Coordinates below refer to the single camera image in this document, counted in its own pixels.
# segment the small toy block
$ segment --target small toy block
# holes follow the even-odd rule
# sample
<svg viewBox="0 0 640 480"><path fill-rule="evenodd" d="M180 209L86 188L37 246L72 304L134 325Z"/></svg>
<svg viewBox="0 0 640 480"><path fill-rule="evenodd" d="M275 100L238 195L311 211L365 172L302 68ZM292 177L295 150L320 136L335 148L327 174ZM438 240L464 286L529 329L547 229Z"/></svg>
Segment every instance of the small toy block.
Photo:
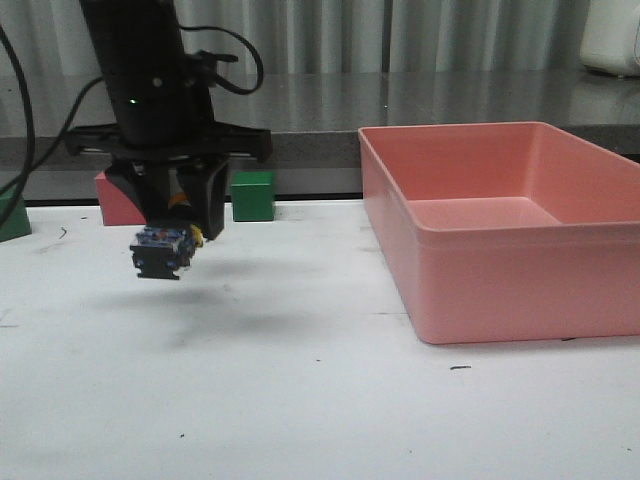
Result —
<svg viewBox="0 0 640 480"><path fill-rule="evenodd" d="M147 223L138 207L109 181L104 172L99 173L95 181L104 225L144 225Z"/></svg>
<svg viewBox="0 0 640 480"><path fill-rule="evenodd" d="M10 188L2 196L0 196L0 212L4 212L11 198L14 189ZM0 227L0 242L11 240L12 238L23 237L31 233L31 224L27 216L27 209L24 205L24 199L20 197L20 201L16 204L15 209L9 215L5 224Z"/></svg>
<svg viewBox="0 0 640 480"><path fill-rule="evenodd" d="M271 171L236 172L231 182L234 222L272 222L275 216Z"/></svg>

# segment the pink block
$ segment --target pink block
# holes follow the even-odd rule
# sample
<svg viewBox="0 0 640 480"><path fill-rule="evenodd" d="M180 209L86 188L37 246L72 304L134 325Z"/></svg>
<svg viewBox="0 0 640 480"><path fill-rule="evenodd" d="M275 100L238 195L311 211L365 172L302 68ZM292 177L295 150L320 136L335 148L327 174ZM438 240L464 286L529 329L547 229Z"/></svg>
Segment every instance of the pink block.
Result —
<svg viewBox="0 0 640 480"><path fill-rule="evenodd" d="M640 165L535 122L360 140L365 206L422 340L640 334Z"/></svg>
<svg viewBox="0 0 640 480"><path fill-rule="evenodd" d="M95 181L104 225L144 225L147 223L144 215L140 213L134 203L111 183L104 173L99 173Z"/></svg>

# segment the white appliance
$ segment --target white appliance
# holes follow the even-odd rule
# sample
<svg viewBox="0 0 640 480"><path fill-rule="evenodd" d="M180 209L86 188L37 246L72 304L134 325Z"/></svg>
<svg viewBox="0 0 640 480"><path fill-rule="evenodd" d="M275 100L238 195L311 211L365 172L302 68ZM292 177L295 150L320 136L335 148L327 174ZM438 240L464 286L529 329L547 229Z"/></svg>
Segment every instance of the white appliance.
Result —
<svg viewBox="0 0 640 480"><path fill-rule="evenodd" d="M640 75L640 0L591 0L580 60L613 75Z"/></svg>

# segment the white curtain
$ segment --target white curtain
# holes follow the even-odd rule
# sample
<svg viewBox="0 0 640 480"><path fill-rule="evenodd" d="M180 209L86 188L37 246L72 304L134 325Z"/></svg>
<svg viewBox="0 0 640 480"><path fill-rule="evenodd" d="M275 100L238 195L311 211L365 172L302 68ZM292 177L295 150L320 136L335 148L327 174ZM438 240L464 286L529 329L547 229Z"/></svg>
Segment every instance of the white curtain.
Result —
<svg viewBox="0 0 640 480"><path fill-rule="evenodd" d="M540 70L579 66L589 0L175 0L183 24L247 37L267 73ZM31 74L99 72L78 0L0 0L0 22ZM187 51L236 53L221 33ZM0 75L12 70L0 53Z"/></svg>

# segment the gray countertop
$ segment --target gray countertop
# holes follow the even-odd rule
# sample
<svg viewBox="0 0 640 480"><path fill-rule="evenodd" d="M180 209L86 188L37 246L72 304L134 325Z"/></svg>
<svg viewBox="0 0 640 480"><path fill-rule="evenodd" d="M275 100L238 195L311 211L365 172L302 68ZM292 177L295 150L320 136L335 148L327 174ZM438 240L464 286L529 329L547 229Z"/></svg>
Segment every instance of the gray countertop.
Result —
<svg viewBox="0 0 640 480"><path fill-rule="evenodd" d="M39 148L55 136L88 77L30 77ZM252 78L239 79L247 84ZM216 118L269 128L281 194L360 191L363 126L537 120L622 154L640 153L640 79L582 70L268 75L240 97L212 89ZM113 121L103 86L85 99L76 125ZM0 182L18 171L24 120L15 78L0 78ZM107 156L70 157L59 149L34 173L27 199L95 198L92 177ZM249 161L235 168L255 168Z"/></svg>

